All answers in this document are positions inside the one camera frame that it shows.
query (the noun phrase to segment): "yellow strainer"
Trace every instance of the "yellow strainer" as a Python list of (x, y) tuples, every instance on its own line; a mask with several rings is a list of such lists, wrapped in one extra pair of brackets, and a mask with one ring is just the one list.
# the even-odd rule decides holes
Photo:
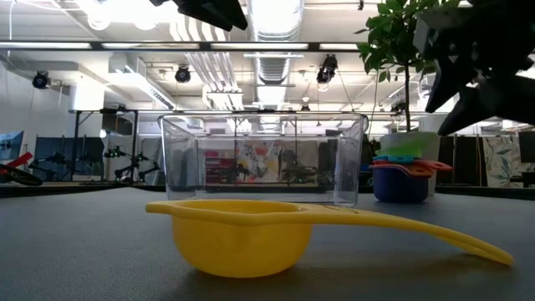
[(313, 224), (393, 227), (426, 232), (465, 251), (506, 265), (509, 253), (466, 234), (425, 222), (342, 207), (286, 202), (203, 200), (152, 202), (147, 212), (173, 216), (182, 256), (206, 273), (253, 278), (293, 266)]

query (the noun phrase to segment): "clear plastic container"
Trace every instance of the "clear plastic container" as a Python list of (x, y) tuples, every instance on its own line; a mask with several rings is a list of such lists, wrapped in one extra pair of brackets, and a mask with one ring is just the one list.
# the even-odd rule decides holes
[(160, 127), (169, 200), (357, 202), (364, 115), (184, 111)]

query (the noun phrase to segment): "gray table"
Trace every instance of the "gray table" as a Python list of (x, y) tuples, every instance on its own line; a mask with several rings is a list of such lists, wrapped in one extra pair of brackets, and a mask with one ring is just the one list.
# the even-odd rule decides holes
[(317, 226), (298, 264), (229, 279), (191, 268), (165, 194), (123, 188), (0, 200), (0, 300), (534, 300), (535, 202), (434, 196), (421, 205), (358, 207), (435, 223), (502, 247), (507, 268), (415, 232)]

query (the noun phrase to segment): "white pot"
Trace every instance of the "white pot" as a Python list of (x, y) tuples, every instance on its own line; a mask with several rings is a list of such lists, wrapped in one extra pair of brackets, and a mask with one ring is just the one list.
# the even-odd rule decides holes
[[(438, 161), (438, 152), (441, 148), (441, 138), (436, 133), (432, 132), (410, 132), (384, 135), (380, 139), (381, 149), (400, 146), (407, 142), (411, 142), (414, 139), (428, 141), (427, 147), (421, 150), (422, 159)], [(436, 173), (429, 179), (430, 196), (435, 194), (435, 186)]]

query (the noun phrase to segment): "plant stem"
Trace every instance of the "plant stem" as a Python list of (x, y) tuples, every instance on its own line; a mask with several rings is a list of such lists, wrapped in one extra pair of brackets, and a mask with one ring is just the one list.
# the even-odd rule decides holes
[(405, 119), (407, 122), (407, 133), (410, 132), (410, 96), (409, 96), (409, 65), (405, 64)]

